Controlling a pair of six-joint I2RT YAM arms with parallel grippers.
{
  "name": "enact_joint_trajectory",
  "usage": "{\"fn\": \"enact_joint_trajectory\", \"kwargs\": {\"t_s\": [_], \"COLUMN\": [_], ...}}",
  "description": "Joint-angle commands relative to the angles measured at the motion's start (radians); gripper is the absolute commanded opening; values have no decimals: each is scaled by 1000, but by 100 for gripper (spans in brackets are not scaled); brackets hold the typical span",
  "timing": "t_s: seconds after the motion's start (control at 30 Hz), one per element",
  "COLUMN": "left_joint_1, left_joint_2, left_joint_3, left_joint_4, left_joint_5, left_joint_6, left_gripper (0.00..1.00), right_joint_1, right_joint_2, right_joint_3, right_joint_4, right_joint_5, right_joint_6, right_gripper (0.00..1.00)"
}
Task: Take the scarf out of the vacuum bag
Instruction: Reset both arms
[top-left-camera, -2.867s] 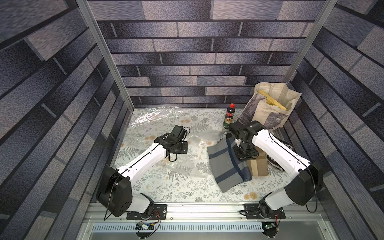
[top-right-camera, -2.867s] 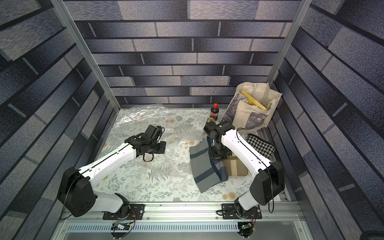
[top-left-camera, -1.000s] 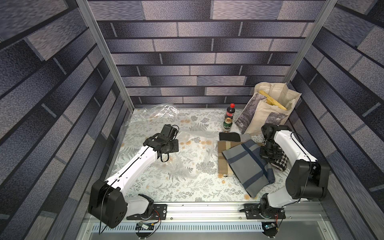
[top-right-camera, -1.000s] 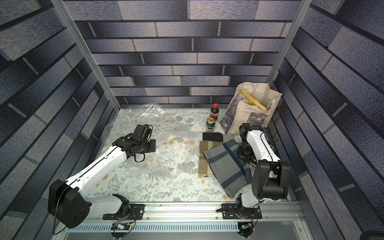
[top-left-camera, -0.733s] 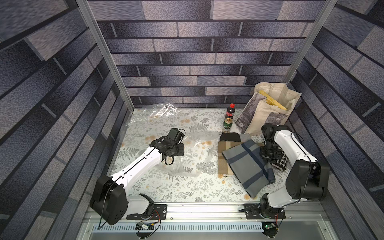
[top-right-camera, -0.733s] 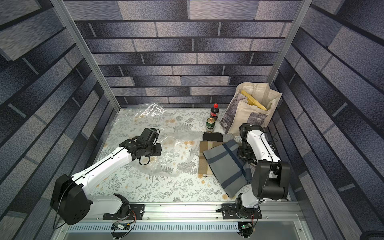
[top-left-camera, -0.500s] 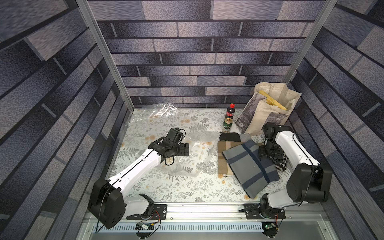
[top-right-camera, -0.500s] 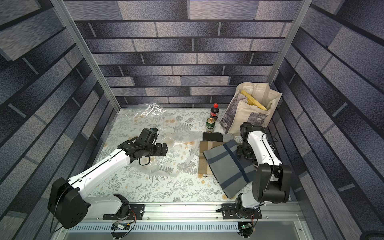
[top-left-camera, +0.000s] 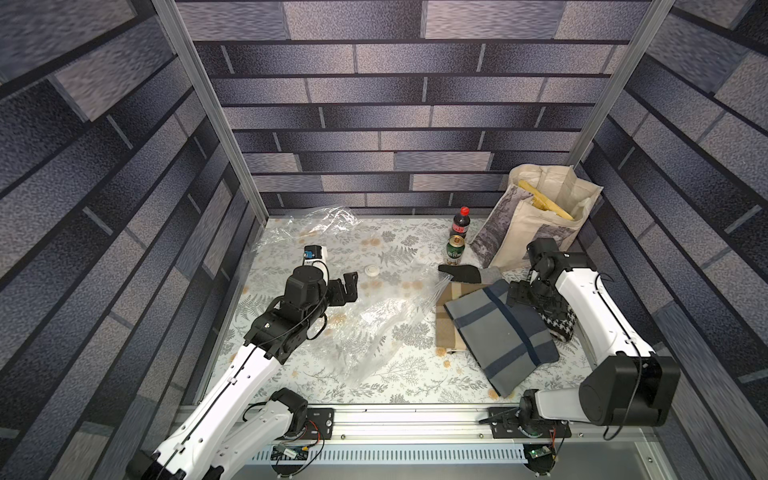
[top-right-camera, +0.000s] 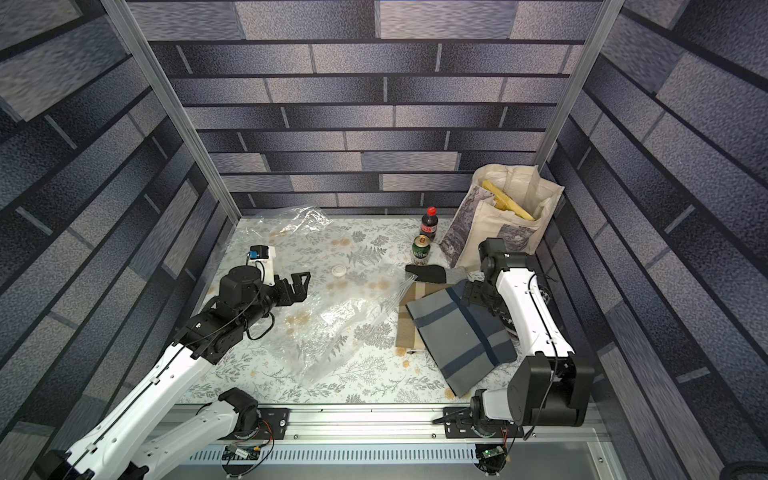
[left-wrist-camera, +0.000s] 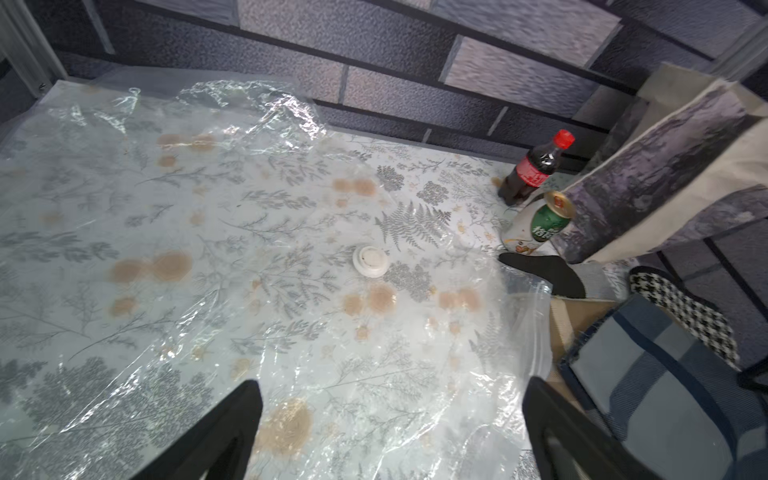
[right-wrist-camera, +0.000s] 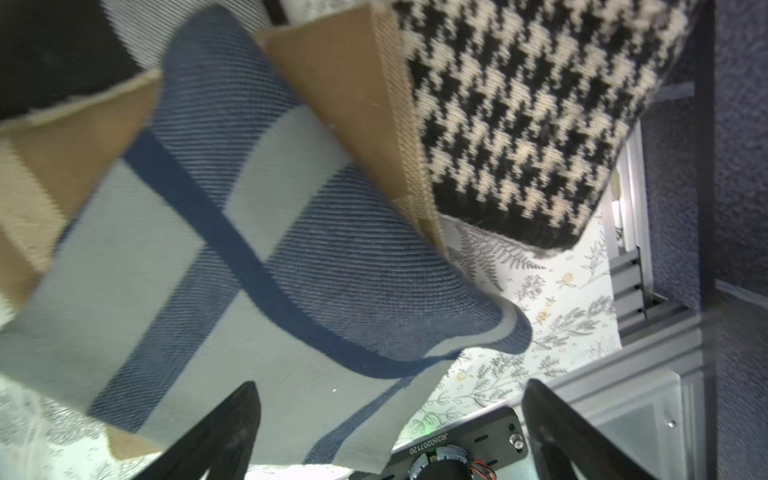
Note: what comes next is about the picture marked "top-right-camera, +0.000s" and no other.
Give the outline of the grey navy striped scarf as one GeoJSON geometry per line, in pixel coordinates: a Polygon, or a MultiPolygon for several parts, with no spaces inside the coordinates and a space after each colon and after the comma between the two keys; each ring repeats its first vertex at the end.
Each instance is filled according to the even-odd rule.
{"type": "Polygon", "coordinates": [[[461,319],[461,314],[456,311],[456,305],[447,293],[448,289],[466,281],[468,280],[406,304],[406,309],[427,351],[451,391],[458,397],[472,391],[484,379],[473,375],[471,379],[476,382],[473,387],[461,387],[457,382],[451,383],[446,379],[449,376],[448,363],[477,344],[477,339],[472,336],[470,328],[461,319]]]}

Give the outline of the grey black striped scarf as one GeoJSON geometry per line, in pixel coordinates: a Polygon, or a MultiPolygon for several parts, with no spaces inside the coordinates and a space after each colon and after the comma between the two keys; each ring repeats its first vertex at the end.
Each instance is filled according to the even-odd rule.
{"type": "Polygon", "coordinates": [[[464,268],[445,268],[439,265],[409,264],[405,266],[405,271],[421,283],[454,285],[468,278],[464,268]]]}

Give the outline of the clear plastic vacuum bag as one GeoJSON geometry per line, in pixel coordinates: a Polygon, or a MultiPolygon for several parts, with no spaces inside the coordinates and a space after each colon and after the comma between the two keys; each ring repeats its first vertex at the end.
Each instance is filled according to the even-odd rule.
{"type": "Polygon", "coordinates": [[[322,232],[331,223],[320,207],[301,205],[258,211],[255,216],[243,217],[238,229],[258,237],[283,237],[322,232]]]}

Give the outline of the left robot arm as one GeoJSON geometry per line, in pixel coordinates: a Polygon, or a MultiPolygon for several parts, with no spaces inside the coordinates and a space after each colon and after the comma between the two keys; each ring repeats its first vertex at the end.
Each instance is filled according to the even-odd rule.
{"type": "Polygon", "coordinates": [[[249,440],[267,427],[257,400],[233,387],[199,414],[151,439],[178,399],[208,373],[262,318],[303,302],[311,275],[264,281],[252,265],[232,268],[219,293],[177,332],[139,384],[90,432],[67,450],[52,450],[33,466],[41,479],[161,479],[192,454],[229,436],[249,440]]]}

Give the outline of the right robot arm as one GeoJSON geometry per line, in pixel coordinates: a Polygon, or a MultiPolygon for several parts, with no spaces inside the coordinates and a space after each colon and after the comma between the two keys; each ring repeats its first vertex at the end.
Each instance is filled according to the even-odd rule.
{"type": "Polygon", "coordinates": [[[500,238],[484,240],[478,250],[484,280],[472,284],[468,301],[513,325],[522,362],[507,387],[472,397],[473,430],[486,438],[511,432],[528,439],[538,426],[582,426],[595,371],[561,334],[528,255],[507,251],[500,238]]]}

